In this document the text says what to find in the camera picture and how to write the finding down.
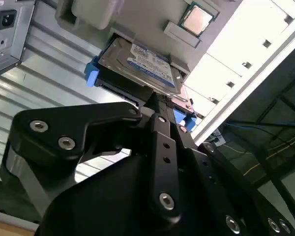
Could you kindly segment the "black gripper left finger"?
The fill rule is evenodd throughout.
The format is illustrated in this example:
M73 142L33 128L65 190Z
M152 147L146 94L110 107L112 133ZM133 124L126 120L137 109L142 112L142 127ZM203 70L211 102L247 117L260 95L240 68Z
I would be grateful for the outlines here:
M23 189L44 216L61 193L130 156L177 163L159 95L140 109L117 102L19 112L0 168L3 181Z

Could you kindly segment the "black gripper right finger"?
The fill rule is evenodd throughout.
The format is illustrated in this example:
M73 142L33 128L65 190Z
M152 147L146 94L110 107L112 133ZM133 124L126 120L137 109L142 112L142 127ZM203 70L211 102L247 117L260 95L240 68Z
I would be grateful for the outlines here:
M175 121L174 104L159 95L159 112L171 125L179 163L191 198L209 236L293 236L295 230L245 177L210 143L196 146L187 129Z

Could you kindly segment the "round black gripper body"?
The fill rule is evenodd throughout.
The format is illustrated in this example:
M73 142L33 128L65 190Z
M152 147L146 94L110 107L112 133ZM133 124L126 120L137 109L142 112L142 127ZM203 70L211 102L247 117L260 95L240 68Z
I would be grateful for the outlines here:
M172 157L130 156L56 197L39 236L224 236Z

